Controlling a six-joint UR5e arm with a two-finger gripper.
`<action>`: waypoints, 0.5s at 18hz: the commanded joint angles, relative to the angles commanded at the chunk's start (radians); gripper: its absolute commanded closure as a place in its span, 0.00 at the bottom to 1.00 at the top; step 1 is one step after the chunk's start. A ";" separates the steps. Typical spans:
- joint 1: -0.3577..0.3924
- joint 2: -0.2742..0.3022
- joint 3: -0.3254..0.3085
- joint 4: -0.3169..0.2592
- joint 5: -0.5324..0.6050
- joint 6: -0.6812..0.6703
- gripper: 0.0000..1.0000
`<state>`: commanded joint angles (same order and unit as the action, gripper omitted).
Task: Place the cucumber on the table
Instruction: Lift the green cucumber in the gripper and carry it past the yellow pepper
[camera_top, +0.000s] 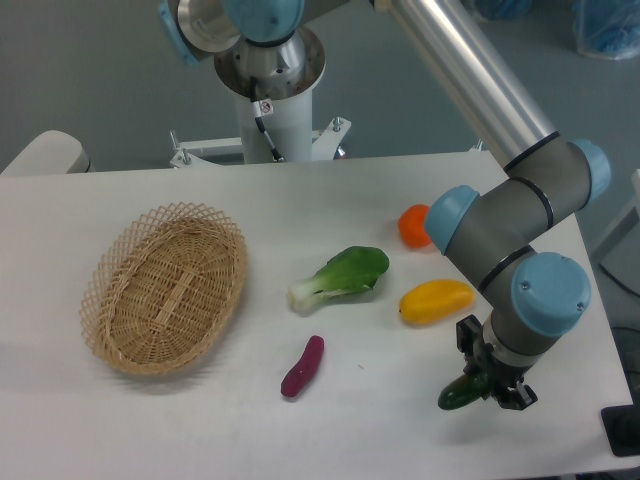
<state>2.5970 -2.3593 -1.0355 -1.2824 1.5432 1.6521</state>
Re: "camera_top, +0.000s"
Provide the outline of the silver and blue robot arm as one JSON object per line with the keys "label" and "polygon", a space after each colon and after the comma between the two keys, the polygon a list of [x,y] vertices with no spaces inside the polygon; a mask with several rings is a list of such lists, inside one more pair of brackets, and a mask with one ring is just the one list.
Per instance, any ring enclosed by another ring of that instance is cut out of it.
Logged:
{"label": "silver and blue robot arm", "polygon": [[[325,67],[308,23],[334,1],[164,1],[158,13],[179,57],[206,58],[238,99],[248,163],[304,162],[319,150],[310,93]],[[506,173],[487,194],[453,188],[431,207],[426,230],[490,303],[485,322],[456,326],[464,378],[506,409],[532,405],[525,373],[571,330],[591,288],[573,260],[532,241],[608,186],[606,155],[561,138],[457,1],[385,1],[472,129]]]}

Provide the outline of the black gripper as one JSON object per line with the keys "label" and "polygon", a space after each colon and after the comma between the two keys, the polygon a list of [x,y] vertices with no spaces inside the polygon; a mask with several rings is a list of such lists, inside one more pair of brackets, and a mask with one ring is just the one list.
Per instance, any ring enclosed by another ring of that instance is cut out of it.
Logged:
{"label": "black gripper", "polygon": [[464,355],[463,372],[471,376],[483,369],[494,382],[493,395],[501,408],[522,411],[537,402],[536,393],[524,380],[536,356],[511,350],[495,333],[492,319],[483,326],[473,314],[458,321],[456,345]]}

